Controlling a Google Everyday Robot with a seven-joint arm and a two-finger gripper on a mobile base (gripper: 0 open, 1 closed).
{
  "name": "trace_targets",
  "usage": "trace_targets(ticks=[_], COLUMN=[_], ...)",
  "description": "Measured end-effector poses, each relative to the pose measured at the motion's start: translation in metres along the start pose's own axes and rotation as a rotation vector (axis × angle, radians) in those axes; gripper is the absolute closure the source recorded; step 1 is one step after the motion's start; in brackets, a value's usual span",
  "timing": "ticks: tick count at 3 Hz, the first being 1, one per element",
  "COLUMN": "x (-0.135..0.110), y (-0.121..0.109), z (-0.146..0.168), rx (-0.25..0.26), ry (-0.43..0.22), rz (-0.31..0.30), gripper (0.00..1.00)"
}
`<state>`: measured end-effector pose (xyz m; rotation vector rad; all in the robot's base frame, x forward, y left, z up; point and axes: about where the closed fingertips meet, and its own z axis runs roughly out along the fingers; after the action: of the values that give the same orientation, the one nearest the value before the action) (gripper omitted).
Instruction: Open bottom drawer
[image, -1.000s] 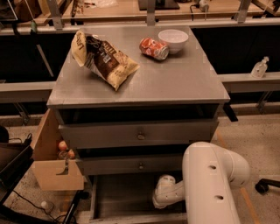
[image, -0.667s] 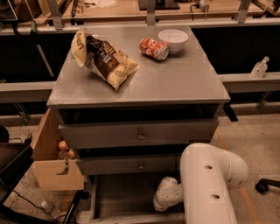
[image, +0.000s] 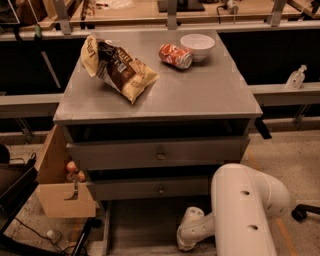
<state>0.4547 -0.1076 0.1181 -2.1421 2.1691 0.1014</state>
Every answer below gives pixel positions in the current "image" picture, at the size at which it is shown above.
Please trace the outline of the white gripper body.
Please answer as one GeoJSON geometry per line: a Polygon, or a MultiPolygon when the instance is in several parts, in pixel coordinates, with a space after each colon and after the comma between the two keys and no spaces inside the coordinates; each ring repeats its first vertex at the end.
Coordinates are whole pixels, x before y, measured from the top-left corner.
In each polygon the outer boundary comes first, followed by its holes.
{"type": "Polygon", "coordinates": [[[197,207],[188,207],[177,229],[177,244],[182,251],[192,250],[201,241],[200,220],[204,212],[197,207]]]}

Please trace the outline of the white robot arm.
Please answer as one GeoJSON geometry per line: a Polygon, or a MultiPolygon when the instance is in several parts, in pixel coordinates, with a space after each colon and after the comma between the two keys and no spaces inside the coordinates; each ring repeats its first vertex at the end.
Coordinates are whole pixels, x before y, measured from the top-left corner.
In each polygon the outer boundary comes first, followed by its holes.
{"type": "Polygon", "coordinates": [[[277,256],[267,218],[281,217],[290,193],[277,178],[242,164],[225,164],[211,183],[212,212],[189,207],[177,230],[178,248],[213,236],[217,256],[277,256]]]}

